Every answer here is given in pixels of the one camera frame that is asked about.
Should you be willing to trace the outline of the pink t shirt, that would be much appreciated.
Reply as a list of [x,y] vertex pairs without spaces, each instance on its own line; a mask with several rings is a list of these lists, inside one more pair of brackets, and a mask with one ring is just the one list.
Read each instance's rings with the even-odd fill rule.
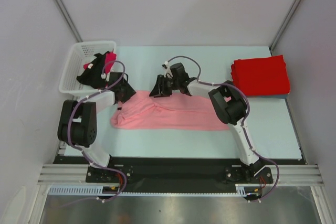
[[227,131],[209,99],[173,93],[169,97],[153,98],[149,91],[138,90],[118,108],[111,125],[126,130],[174,129],[193,131]]

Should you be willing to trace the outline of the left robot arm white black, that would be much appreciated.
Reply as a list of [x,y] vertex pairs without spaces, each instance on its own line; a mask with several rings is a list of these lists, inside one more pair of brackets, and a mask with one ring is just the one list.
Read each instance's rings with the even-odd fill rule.
[[136,94],[128,80],[128,75],[123,72],[111,72],[106,89],[81,100],[66,100],[62,106],[58,139],[78,150],[90,166],[98,168],[97,174],[105,182],[112,181],[116,175],[119,183],[123,183],[127,177],[109,165],[110,154],[96,141],[97,114],[118,102],[127,102]]

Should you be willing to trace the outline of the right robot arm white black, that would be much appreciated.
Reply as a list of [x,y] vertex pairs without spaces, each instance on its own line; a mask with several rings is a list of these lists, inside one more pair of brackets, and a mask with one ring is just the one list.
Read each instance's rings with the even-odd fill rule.
[[190,77],[182,63],[169,66],[165,63],[165,74],[156,78],[150,96],[154,98],[169,97],[173,91],[189,96],[201,96],[211,101],[218,119],[229,126],[238,147],[241,168],[237,172],[229,168],[225,172],[229,182],[242,179],[249,183],[266,183],[265,178],[270,174],[265,160],[256,153],[247,128],[246,118],[249,115],[249,104],[246,98],[231,81],[222,84],[210,84],[199,81],[199,77]]

